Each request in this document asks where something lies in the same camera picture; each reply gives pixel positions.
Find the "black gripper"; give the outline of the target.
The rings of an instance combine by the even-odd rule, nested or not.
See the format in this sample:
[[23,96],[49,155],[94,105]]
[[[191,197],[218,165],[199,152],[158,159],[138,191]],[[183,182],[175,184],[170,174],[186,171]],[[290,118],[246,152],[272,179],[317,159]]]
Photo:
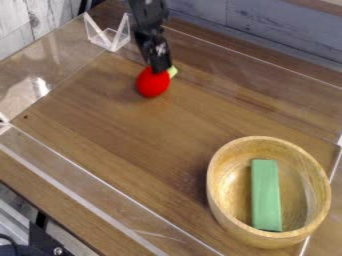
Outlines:
[[173,66],[169,42],[161,33],[170,16],[167,1],[129,0],[129,6],[135,19],[134,36],[142,57],[153,73],[159,74]]

